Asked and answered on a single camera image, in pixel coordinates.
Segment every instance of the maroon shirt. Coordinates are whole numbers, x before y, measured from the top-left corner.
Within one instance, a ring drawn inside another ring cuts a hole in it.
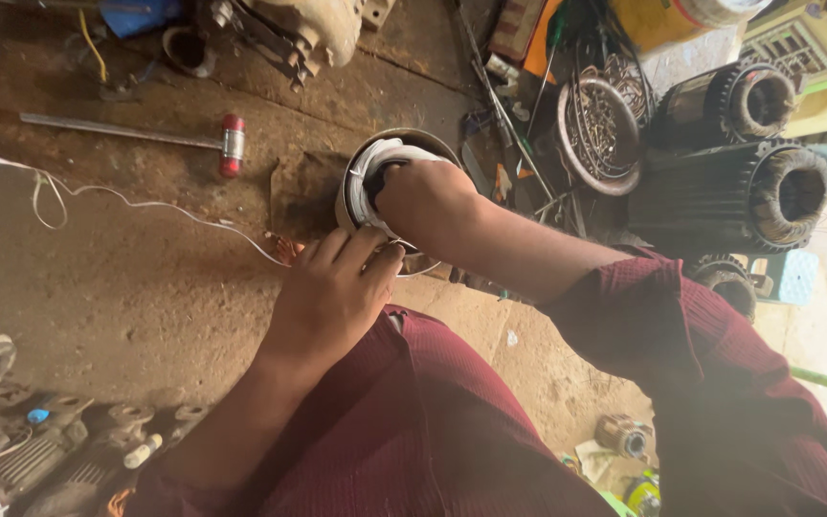
[[[652,398],[663,517],[827,516],[818,401],[742,316],[681,276],[680,261],[603,267],[540,310],[580,356]],[[151,467],[126,511],[215,514],[615,515],[470,346],[391,305],[300,405],[244,490],[183,487]]]

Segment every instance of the white cable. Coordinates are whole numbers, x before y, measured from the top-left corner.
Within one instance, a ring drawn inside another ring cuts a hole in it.
[[[10,160],[6,160],[4,158],[0,158],[0,165],[11,166],[11,167],[19,168],[19,169],[34,171],[34,173],[36,174],[36,177],[37,177],[36,178],[37,179],[37,184],[34,186],[34,197],[33,197],[33,201],[32,201],[33,206],[34,206],[34,215],[37,216],[37,219],[41,223],[43,223],[46,227],[48,227],[52,230],[58,230],[58,229],[60,229],[64,226],[66,226],[66,223],[68,223],[68,221],[69,221],[69,213],[66,210],[65,202],[63,202],[63,196],[60,194],[59,189],[56,188],[57,185],[59,185],[60,187],[63,187],[63,189],[70,196],[77,196],[77,195],[81,194],[84,191],[107,191],[107,192],[110,192],[112,194],[116,194],[117,196],[119,196],[121,198],[121,200],[123,200],[123,202],[126,205],[131,206],[132,208],[140,208],[140,207],[146,207],[146,206],[167,206],[167,207],[171,207],[171,208],[177,210],[178,212],[180,212],[183,215],[186,215],[187,217],[189,217],[190,219],[193,219],[197,223],[201,223],[202,225],[213,226],[215,228],[221,228],[223,230],[228,230],[230,232],[235,232],[239,236],[242,236],[245,239],[247,239],[247,241],[249,243],[251,243],[251,246],[253,246],[257,251],[259,251],[264,257],[266,257],[267,259],[271,260],[272,262],[274,262],[276,264],[280,264],[281,266],[286,266],[286,264],[283,264],[279,260],[276,260],[275,258],[273,258],[270,255],[270,253],[265,252],[256,242],[254,242],[250,237],[248,237],[247,235],[242,233],[240,230],[232,228],[230,226],[220,225],[218,223],[210,223],[209,221],[203,221],[201,218],[198,218],[195,215],[190,214],[190,212],[188,212],[188,211],[186,211],[183,208],[180,208],[178,206],[174,206],[174,205],[166,203],[166,202],[138,202],[138,203],[130,202],[129,200],[126,199],[126,197],[123,194],[121,194],[117,191],[114,191],[113,189],[109,189],[107,187],[99,187],[98,185],[85,185],[84,187],[79,187],[78,189],[73,191],[73,190],[69,189],[69,187],[66,187],[65,183],[63,183],[60,180],[57,180],[56,178],[53,177],[52,174],[50,174],[48,171],[45,171],[43,169],[32,168],[32,167],[26,166],[24,164],[19,164],[17,162],[12,162]],[[53,194],[56,195],[56,200],[59,201],[60,207],[63,209],[63,221],[61,223],[59,223],[58,225],[56,225],[56,226],[53,226],[53,225],[47,223],[46,221],[44,221],[43,218],[40,217],[40,212],[38,211],[38,199],[40,198],[40,186],[44,183],[49,183],[50,184],[50,187],[53,189]]]
[[[386,162],[409,162],[411,160],[429,160],[448,162],[447,159],[421,149],[417,146],[405,146],[400,138],[376,140],[367,147],[350,168],[350,177],[347,179],[346,189],[352,218],[360,225],[371,225],[381,228],[392,239],[401,238],[393,232],[385,222],[378,217],[375,208],[369,203],[369,195],[363,189],[363,181],[375,174]]]

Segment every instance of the yellow container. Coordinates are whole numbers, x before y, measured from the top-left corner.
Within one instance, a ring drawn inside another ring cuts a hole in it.
[[[753,18],[771,0],[609,0],[642,54]]]
[[[799,107],[790,117],[785,138],[816,135],[827,132],[827,90],[810,93],[799,101]]]

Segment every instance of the shirt sleeve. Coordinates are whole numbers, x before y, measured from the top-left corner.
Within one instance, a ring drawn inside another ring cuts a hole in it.
[[[827,417],[721,297],[643,252],[539,309],[653,401],[662,517],[827,516]]]

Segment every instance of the hand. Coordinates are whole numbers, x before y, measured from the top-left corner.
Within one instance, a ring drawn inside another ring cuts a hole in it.
[[[309,382],[320,380],[356,346],[391,300],[403,247],[385,247],[369,261],[387,241],[385,233],[373,227],[352,237],[337,229],[305,247],[283,282],[255,362],[273,360]]]
[[[479,230],[482,213],[495,206],[477,193],[464,171],[428,160],[389,168],[375,205],[397,235],[444,261],[452,261],[452,249],[466,234]]]

